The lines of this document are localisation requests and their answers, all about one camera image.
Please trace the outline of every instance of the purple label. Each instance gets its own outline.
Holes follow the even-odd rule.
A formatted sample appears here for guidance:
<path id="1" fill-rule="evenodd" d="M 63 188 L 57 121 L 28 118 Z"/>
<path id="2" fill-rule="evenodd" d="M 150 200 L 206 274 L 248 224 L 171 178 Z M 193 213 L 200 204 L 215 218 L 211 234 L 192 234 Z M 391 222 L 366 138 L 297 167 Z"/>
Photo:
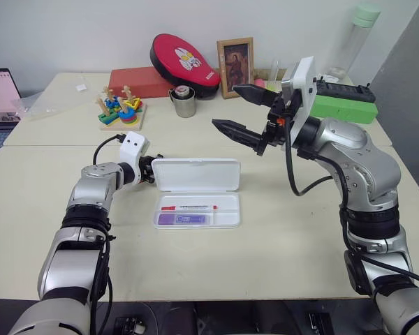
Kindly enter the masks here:
<path id="1" fill-rule="evenodd" d="M 196 223 L 206 223 L 206 215 L 199 214 L 160 214 L 159 225 L 188 225 Z"/>

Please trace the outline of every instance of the laptop screen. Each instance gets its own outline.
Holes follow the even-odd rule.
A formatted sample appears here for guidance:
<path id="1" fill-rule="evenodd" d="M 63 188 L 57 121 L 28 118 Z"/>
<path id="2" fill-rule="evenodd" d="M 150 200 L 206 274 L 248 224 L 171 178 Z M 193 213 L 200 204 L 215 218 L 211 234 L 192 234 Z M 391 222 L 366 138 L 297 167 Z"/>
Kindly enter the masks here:
<path id="1" fill-rule="evenodd" d="M 19 121 L 13 100 L 20 99 L 19 91 L 7 68 L 0 68 L 0 123 Z"/>

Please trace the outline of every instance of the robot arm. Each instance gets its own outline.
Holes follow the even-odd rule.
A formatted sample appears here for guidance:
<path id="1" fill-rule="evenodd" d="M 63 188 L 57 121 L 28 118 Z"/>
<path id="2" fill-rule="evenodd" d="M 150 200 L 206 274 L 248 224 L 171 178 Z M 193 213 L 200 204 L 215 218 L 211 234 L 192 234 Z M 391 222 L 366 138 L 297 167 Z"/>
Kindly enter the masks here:
<path id="1" fill-rule="evenodd" d="M 22 314 L 9 334 L 96 332 L 96 302 L 109 281 L 112 197 L 123 185 L 153 182 L 153 158 L 142 157 L 148 146 L 143 136 L 130 132 L 120 148 L 120 163 L 82 169 L 38 278 L 41 301 Z"/>
<path id="2" fill-rule="evenodd" d="M 419 334 L 419 288 L 412 281 L 419 276 L 412 273 L 405 231 L 399 224 L 399 166 L 355 124 L 309 117 L 315 83 L 310 57 L 301 60 L 292 77 L 283 79 L 279 94 L 250 84 L 234 87 L 247 101 L 271 108 L 262 134 L 229 120 L 213 120 L 213 124 L 260 156 L 268 144 L 282 146 L 296 195 L 328 178 L 299 192 L 291 147 L 299 157 L 316 161 L 330 173 L 343 199 L 340 221 L 348 248 L 344 258 L 353 289 L 374 298 L 392 335 Z"/>

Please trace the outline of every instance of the white plastic box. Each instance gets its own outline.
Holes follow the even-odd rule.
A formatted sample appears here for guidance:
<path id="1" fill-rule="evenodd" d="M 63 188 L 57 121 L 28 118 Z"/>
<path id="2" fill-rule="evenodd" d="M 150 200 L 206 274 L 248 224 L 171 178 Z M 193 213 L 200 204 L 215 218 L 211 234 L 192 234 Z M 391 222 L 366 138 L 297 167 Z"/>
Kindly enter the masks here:
<path id="1" fill-rule="evenodd" d="M 160 158 L 152 161 L 163 191 L 154 224 L 161 229 L 234 228 L 240 223 L 240 163 L 234 158 Z"/>

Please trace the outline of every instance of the cartoon print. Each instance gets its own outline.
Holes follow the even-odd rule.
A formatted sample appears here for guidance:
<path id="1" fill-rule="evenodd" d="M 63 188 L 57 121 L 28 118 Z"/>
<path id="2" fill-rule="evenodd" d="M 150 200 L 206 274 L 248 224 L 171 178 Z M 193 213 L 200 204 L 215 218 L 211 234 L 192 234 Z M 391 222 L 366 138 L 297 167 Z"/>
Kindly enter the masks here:
<path id="1" fill-rule="evenodd" d="M 191 71 L 193 67 L 197 68 L 202 65 L 202 62 L 198 58 L 194 57 L 192 53 L 182 47 L 175 49 L 175 54 L 179 57 L 181 65 L 188 71 Z"/>

